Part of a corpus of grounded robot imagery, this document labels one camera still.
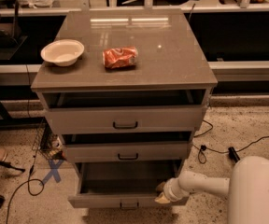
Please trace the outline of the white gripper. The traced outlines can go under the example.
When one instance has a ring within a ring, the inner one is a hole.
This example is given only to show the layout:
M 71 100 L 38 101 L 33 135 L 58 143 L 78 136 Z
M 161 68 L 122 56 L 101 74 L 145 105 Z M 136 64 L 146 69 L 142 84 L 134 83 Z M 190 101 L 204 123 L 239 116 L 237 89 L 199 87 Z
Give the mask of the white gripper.
M 155 198 L 155 202 L 159 204 L 177 202 L 190 196 L 190 194 L 178 184 L 177 178 L 171 178 L 166 183 L 160 183 L 156 187 L 156 192 L 158 196 Z

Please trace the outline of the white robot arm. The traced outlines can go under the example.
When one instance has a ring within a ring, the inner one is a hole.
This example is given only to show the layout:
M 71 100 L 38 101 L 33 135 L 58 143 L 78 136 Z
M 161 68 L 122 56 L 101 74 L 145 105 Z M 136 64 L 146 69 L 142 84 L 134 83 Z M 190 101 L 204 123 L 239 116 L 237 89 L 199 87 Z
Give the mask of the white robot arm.
M 229 178 L 183 171 L 157 187 L 156 203 L 177 202 L 206 192 L 228 199 L 227 224 L 269 224 L 269 160 L 247 156 L 238 161 Z

